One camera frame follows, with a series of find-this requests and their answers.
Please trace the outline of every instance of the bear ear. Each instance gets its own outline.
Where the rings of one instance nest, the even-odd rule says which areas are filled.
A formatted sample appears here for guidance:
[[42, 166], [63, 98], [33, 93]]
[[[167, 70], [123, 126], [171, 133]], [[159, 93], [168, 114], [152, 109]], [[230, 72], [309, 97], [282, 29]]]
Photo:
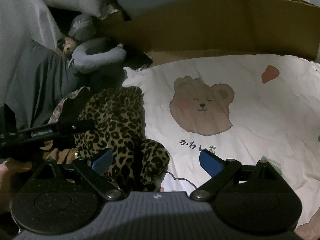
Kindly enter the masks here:
[[186, 86], [187, 84], [190, 84], [191, 82], [193, 82], [193, 78], [190, 76], [186, 76], [183, 78], [178, 78], [175, 82], [174, 82], [174, 91], [177, 91], [178, 89]]
[[211, 86], [211, 90], [216, 98], [223, 103], [225, 107], [228, 107], [235, 96], [233, 89], [226, 84], [215, 84]]

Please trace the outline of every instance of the leopard print fabric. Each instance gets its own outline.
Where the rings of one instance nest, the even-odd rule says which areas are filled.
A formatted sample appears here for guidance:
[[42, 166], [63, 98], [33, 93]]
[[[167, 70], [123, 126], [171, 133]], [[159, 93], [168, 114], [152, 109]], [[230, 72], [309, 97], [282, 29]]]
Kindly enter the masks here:
[[95, 131], [76, 135], [81, 157], [93, 157], [112, 149], [113, 163], [105, 173], [108, 181], [124, 192], [156, 191], [153, 178], [166, 170], [167, 150], [143, 139], [141, 89], [110, 88], [94, 95], [78, 120], [93, 119]]

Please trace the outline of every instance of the white sheet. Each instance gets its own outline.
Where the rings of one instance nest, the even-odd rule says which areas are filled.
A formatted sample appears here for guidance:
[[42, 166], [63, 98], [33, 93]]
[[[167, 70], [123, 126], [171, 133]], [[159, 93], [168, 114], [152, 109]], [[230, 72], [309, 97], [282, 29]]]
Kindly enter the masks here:
[[[268, 65], [279, 76], [265, 84]], [[294, 56], [239, 55], [176, 61], [135, 72], [125, 68], [123, 86], [138, 86], [144, 93], [147, 138], [171, 154], [161, 186], [164, 191], [193, 191], [210, 179], [199, 164], [199, 147], [222, 159], [234, 158], [255, 165], [262, 156], [281, 168], [284, 179], [303, 203], [298, 225], [309, 222], [320, 206], [320, 65]], [[223, 83], [234, 90], [229, 106], [229, 130], [212, 136], [187, 132], [172, 117], [169, 104], [173, 84], [191, 76], [212, 86]], [[186, 139], [188, 145], [181, 145]]]
[[0, 0], [0, 103], [24, 44], [33, 39], [55, 50], [62, 34], [42, 0]]

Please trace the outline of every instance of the human hand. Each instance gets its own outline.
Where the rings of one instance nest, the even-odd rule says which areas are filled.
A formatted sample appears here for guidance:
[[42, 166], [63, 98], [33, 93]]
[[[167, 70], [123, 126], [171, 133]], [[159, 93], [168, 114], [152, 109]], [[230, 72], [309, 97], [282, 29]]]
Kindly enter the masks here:
[[13, 197], [11, 188], [11, 177], [16, 173], [30, 171], [31, 162], [22, 163], [9, 159], [0, 164], [0, 214], [10, 211], [10, 200]]

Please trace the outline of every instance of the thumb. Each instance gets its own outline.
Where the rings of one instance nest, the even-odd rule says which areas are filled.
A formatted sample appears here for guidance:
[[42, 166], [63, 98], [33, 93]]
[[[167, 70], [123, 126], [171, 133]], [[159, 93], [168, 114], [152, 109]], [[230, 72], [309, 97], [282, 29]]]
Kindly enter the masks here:
[[6, 166], [6, 169], [10, 173], [22, 173], [30, 171], [32, 168], [32, 162], [19, 162], [13, 159], [10, 159], [3, 163]]

